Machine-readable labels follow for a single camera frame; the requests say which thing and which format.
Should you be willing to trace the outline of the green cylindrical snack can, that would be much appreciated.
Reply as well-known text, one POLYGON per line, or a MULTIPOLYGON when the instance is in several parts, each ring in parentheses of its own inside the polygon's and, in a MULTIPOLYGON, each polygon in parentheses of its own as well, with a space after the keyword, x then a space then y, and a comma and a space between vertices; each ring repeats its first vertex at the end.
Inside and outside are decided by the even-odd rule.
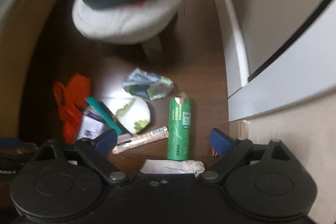
POLYGON ((186 93, 170 99, 167 158, 184 161, 189 159, 191 126, 191 100, 186 93))

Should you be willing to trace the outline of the white cabbage leaf piece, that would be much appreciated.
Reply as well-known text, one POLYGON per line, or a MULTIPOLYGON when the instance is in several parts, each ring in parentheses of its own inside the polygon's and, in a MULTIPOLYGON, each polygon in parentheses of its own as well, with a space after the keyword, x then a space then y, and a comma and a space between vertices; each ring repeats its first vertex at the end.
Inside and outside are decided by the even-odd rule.
POLYGON ((137 134, 150 125, 151 112, 142 98, 111 98, 107 101, 107 107, 112 112, 117 125, 121 125, 126 132, 137 134))

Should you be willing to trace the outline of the orange bag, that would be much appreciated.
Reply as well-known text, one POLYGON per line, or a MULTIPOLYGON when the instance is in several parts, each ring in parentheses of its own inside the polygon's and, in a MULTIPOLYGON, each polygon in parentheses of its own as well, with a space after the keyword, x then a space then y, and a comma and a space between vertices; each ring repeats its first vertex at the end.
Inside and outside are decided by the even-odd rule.
POLYGON ((53 94, 58 106, 59 118, 63 123, 63 137, 66 144, 73 144, 90 96, 90 80, 80 74, 71 77, 64 86, 61 82, 53 85, 53 94))

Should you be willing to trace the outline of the purple white snack package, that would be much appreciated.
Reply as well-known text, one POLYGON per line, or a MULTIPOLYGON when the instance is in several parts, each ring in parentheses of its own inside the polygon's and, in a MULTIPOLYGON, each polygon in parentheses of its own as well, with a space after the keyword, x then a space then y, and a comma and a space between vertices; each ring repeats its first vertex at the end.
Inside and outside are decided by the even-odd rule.
POLYGON ((105 121, 101 115, 90 105, 83 112, 76 140, 82 138, 95 139, 98 137, 105 126, 105 121))

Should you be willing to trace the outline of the teal flat box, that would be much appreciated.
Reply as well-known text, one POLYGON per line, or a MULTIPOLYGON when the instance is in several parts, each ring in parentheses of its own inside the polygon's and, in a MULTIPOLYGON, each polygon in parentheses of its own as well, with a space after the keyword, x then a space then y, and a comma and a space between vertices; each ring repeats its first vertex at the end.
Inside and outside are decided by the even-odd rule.
POLYGON ((102 104, 98 102, 95 98, 93 97, 88 97, 85 99, 88 105, 92 106, 98 113, 99 115, 103 118, 106 123, 116 131, 117 135, 122 134, 122 130, 116 125, 114 122, 113 118, 104 110, 102 107, 102 104))

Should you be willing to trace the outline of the crumpled white tissue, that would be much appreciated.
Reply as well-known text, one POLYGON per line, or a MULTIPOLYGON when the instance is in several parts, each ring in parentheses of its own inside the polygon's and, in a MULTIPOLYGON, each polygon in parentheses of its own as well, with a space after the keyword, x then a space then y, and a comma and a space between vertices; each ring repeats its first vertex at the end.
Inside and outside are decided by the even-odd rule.
POLYGON ((149 160, 143 164, 140 172, 144 174, 194 174, 198 177, 205 171, 205 165, 195 160, 149 160))

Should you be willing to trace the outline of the brown cork pattern stick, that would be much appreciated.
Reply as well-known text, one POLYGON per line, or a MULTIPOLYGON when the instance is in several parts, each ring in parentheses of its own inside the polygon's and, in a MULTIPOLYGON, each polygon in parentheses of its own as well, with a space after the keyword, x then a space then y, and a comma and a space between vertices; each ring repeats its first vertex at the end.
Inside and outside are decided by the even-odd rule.
POLYGON ((130 149, 138 148, 162 139, 167 139, 168 137, 168 128, 163 126, 147 133, 135 135, 129 139, 118 141, 117 145, 114 147, 114 149, 112 149, 112 154, 118 155, 130 149))

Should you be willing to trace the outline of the crumpled green white wrapper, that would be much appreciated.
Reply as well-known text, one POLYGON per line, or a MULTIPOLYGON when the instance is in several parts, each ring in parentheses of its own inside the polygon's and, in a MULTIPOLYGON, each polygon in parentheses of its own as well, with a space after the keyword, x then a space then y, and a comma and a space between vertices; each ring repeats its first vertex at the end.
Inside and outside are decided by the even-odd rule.
POLYGON ((168 77, 136 68, 123 80, 122 87, 132 96, 154 101, 167 97, 174 83, 168 77))

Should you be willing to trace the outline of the white wardrobe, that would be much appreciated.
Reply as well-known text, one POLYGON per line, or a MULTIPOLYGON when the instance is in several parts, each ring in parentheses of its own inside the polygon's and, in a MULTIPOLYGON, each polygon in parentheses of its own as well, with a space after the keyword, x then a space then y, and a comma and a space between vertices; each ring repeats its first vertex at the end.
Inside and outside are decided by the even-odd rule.
POLYGON ((215 5, 230 121, 335 90, 335 0, 215 0, 215 5))

